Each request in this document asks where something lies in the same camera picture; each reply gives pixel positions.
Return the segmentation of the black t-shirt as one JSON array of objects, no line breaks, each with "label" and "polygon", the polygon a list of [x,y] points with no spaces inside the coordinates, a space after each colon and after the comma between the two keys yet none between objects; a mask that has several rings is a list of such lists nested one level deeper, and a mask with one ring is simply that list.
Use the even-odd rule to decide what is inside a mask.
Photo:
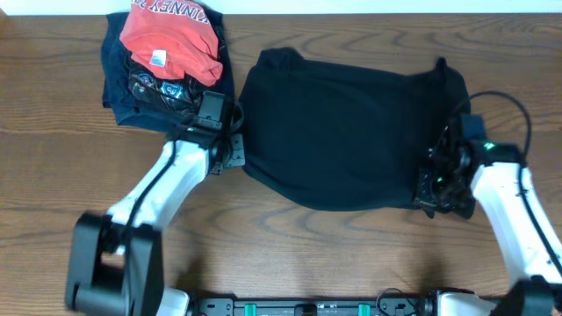
[{"label": "black t-shirt", "polygon": [[264,50],[241,105],[245,172],[292,202],[331,212],[411,209],[418,172],[457,105],[462,75],[445,59],[420,74]]}]

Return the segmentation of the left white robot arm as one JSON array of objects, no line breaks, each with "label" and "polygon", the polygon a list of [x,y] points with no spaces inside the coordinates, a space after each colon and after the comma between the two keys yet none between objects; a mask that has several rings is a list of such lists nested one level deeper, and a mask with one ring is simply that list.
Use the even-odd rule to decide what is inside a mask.
[{"label": "left white robot arm", "polygon": [[73,232],[64,303],[86,315],[190,314],[190,297],[166,286],[162,236],[209,174],[245,162],[240,133],[188,127],[106,214],[84,213]]}]

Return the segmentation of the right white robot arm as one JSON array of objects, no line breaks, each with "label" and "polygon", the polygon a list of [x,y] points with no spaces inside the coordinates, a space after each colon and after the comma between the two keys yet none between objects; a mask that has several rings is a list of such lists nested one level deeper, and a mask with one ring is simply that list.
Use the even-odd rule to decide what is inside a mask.
[{"label": "right white robot arm", "polygon": [[550,315],[561,304],[561,242],[545,215],[530,170],[515,144],[443,141],[430,149],[414,198],[429,215],[469,218],[481,206],[509,276],[496,301],[465,291],[439,291],[433,315]]}]

